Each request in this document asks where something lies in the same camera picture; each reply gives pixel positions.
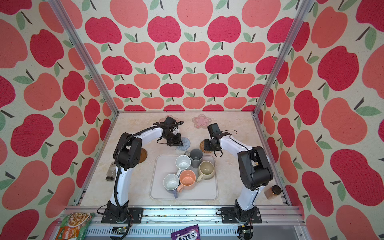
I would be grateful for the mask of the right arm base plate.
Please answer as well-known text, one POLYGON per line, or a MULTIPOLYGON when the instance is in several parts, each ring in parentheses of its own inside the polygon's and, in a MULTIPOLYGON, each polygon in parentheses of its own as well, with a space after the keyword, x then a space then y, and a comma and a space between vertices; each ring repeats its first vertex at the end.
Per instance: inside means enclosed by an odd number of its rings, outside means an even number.
POLYGON ((260 210, 256 207, 248 211, 235 207, 221 208, 216 214, 221 216, 223 224, 261 224, 263 222, 260 210))

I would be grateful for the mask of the grey round woven coaster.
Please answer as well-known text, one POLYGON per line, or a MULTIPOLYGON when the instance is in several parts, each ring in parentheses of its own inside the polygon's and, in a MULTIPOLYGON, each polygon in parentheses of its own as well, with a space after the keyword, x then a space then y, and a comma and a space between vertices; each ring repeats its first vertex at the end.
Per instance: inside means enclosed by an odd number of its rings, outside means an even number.
POLYGON ((182 137, 181 141, 182 141, 182 145, 178 146, 177 150, 179 150, 179 151, 186 151, 186 150, 188 150, 189 147, 191 146, 190 140, 188 138, 186 138, 186 137, 182 137))

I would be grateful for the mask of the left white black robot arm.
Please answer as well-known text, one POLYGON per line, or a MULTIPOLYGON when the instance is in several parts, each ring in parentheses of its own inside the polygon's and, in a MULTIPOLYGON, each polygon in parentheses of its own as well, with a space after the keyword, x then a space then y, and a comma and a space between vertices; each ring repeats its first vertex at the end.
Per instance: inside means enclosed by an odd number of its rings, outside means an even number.
POLYGON ((103 224, 131 224, 138 223, 141 219, 135 219, 128 207, 129 188, 133 169, 141 158, 142 146, 153 140, 166 140, 169 147, 183 146, 179 126, 184 122, 177 122, 172 117, 166 117, 163 122, 156 122, 151 127, 134 134, 123 133, 113 153, 116 165, 116 177, 113 195, 107 203, 107 208, 102 214, 103 224))

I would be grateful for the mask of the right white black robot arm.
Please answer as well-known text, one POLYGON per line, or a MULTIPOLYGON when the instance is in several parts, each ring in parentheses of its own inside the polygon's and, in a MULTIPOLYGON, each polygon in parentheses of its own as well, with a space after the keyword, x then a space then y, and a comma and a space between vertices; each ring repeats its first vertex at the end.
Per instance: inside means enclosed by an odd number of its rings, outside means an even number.
POLYGON ((230 136, 204 140, 206 151, 228 151, 238 158, 239 173, 244 185, 235 200, 234 212, 239 223, 248 223, 256 211, 254 202, 260 191, 274 178, 265 150, 245 145, 230 136))

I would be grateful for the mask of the brown round wooden coaster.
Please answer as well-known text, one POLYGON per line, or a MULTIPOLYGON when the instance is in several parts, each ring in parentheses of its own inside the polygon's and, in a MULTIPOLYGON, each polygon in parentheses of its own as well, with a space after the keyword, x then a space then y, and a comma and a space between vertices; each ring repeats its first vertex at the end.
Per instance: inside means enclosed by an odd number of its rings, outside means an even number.
POLYGON ((143 163, 148 157, 148 152, 146 149, 141 149, 141 156, 140 156, 140 161, 139 163, 143 163))

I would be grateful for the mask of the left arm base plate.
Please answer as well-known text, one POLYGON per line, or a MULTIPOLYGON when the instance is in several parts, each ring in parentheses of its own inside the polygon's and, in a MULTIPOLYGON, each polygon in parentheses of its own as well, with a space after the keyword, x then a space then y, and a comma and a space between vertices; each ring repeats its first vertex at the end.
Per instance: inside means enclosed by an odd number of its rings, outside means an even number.
MULTIPOLYGON (((123 213, 121 213, 120 210, 105 210, 105 216, 102 217, 101 222, 103 224, 127 224, 129 218, 123 213)), ((131 218, 131 223, 133 224, 140 224, 142 222, 143 217, 143 208, 127 208, 125 209, 128 211, 128 215, 131 218)))

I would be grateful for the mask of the tan round rattan coaster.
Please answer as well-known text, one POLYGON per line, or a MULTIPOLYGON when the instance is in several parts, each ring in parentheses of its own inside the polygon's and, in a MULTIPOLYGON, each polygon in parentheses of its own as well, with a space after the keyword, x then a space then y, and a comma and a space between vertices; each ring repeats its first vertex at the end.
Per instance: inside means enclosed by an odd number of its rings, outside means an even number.
POLYGON ((203 153, 205 153, 205 154, 210 154, 210 153, 212 153, 212 151, 205 150, 205 141, 204 141, 204 140, 201 141, 201 143, 200 143, 200 150, 201 150, 203 153))

